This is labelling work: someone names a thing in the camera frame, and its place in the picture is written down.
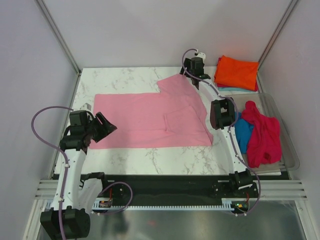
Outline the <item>pink t shirt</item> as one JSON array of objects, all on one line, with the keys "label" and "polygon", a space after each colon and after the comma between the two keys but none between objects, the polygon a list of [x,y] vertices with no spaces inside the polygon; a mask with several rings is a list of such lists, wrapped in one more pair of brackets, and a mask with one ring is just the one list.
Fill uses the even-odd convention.
[{"label": "pink t shirt", "polygon": [[96,94],[93,112],[102,113],[117,130],[90,148],[210,147],[207,111],[188,79],[176,74],[157,86],[159,92]]}]

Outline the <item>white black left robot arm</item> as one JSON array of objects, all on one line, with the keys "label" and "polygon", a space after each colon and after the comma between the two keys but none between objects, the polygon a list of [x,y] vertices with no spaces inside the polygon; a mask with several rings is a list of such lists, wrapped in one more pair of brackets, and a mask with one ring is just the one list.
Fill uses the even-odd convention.
[{"label": "white black left robot arm", "polygon": [[103,172],[89,173],[84,179],[81,175],[91,142],[98,143],[117,127],[101,112],[87,110],[72,111],[69,121],[58,148],[63,159],[56,193],[49,210],[40,215],[40,223],[52,240],[86,238],[96,197],[110,191]]}]

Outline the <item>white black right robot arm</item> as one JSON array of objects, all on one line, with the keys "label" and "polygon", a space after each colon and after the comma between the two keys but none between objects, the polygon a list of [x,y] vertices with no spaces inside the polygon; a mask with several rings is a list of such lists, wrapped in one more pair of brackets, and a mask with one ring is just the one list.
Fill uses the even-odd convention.
[{"label": "white black right robot arm", "polygon": [[234,197],[256,198],[259,196],[259,188],[241,155],[236,139],[237,106],[231,97],[221,95],[212,84],[210,76],[204,72],[204,66],[201,57],[183,58],[180,74],[189,77],[192,84],[210,102],[210,125],[219,134],[230,164],[228,183],[222,185]]}]

